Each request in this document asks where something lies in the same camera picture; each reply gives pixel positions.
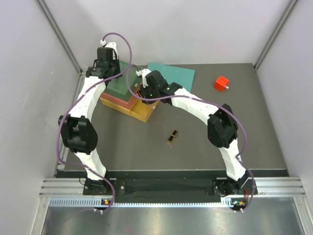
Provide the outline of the green top drawer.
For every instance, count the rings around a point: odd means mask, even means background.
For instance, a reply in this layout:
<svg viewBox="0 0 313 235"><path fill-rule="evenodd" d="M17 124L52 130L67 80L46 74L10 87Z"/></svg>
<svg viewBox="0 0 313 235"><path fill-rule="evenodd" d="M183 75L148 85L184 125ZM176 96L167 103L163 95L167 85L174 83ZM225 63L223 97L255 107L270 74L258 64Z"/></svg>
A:
<svg viewBox="0 0 313 235"><path fill-rule="evenodd" d="M129 86L130 86L130 89L132 90L133 93L136 93L137 90L139 89L139 86L141 84L141 78L138 77L136 75L136 68L135 67L130 67L129 68Z"/></svg>

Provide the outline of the yellow bottom drawer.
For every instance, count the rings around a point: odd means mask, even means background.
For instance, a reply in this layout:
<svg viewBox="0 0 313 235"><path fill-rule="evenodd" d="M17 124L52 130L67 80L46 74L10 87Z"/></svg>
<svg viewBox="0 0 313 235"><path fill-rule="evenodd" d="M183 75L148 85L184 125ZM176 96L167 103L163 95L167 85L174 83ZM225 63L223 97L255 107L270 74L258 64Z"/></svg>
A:
<svg viewBox="0 0 313 235"><path fill-rule="evenodd" d="M138 99L130 110L131 116L146 123L158 103L159 101L156 101L153 104L145 104Z"/></svg>

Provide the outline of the three-tier drawer organizer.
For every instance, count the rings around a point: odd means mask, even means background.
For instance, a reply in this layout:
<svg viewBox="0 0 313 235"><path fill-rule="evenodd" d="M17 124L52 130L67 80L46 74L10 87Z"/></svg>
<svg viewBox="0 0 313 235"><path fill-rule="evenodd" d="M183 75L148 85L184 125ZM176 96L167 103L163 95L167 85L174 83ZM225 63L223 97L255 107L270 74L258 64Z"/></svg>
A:
<svg viewBox="0 0 313 235"><path fill-rule="evenodd" d="M126 73L112 79L100 96L101 103L123 114L131 116L129 100L133 95L128 90Z"/></svg>

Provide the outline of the red drawer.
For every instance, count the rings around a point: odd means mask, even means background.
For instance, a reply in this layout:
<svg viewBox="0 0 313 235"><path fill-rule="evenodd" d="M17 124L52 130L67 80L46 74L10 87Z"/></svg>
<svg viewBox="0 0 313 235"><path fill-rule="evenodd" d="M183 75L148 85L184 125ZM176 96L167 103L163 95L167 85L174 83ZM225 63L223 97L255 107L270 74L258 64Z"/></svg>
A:
<svg viewBox="0 0 313 235"><path fill-rule="evenodd" d="M130 98L130 100L129 100L129 109L131 109L131 108L134 106L134 104L136 103L136 101L137 101L137 98L136 98L136 97L132 96L132 97Z"/></svg>

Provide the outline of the gold black lipstick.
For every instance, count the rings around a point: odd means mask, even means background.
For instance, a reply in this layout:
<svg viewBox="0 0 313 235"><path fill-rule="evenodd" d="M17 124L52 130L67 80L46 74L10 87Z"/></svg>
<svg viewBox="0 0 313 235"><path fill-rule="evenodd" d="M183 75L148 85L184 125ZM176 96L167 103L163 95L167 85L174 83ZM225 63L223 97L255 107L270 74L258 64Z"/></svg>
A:
<svg viewBox="0 0 313 235"><path fill-rule="evenodd" d="M177 134L178 134L178 130L174 129L173 132L171 133L170 137L168 138L168 142L172 143Z"/></svg>

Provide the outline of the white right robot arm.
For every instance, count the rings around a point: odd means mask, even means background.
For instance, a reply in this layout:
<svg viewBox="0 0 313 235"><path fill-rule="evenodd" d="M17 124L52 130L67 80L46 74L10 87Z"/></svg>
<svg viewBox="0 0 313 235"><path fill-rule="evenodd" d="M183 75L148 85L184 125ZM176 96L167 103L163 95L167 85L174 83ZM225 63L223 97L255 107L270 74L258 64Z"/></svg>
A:
<svg viewBox="0 0 313 235"><path fill-rule="evenodd" d="M157 70L142 69L137 71L136 75L142 80L138 95L143 99L143 103L153 104L161 100L187 111L207 126L208 139L219 149L226 166L227 178L213 182L215 193L220 196L243 193L248 181L248 172L240 163L238 125L231 116L230 106L224 104L217 107L204 103L180 84L168 84Z"/></svg>

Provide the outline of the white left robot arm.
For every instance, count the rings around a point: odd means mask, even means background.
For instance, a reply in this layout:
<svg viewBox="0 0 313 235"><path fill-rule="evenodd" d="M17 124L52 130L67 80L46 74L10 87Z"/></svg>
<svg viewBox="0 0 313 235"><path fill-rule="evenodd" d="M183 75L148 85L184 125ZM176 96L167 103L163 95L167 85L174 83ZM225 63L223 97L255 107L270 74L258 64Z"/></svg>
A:
<svg viewBox="0 0 313 235"><path fill-rule="evenodd" d="M61 136L67 147L87 172L84 195L104 195L111 192L107 169L97 153L98 134L91 123L95 106L109 83L108 78L120 76L117 44L105 43L97 49L97 58L88 68L83 87L76 104L58 123L62 125Z"/></svg>

